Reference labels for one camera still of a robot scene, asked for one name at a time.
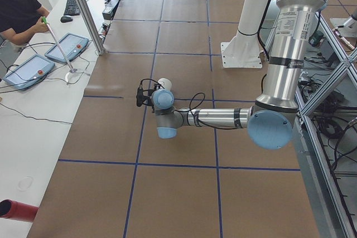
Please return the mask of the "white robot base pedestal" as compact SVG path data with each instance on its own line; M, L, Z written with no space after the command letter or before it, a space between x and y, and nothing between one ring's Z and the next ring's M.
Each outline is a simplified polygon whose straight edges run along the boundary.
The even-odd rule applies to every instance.
M262 68L258 31L269 0L245 0L237 34L221 43L224 68Z

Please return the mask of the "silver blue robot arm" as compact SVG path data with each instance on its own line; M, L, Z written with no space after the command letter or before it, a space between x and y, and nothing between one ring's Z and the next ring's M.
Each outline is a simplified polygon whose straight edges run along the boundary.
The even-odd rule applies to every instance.
M259 31L271 0L245 0L236 35L221 44L225 68L259 68ZM276 0L279 8L263 90L250 108L202 109L199 106L176 109L171 82L156 81L144 95L137 90L137 105L149 105L156 116L157 133L162 139L174 138L183 126L221 130L246 129L250 139L265 149L280 149L292 138L298 112L295 91L312 35L316 12L327 0Z

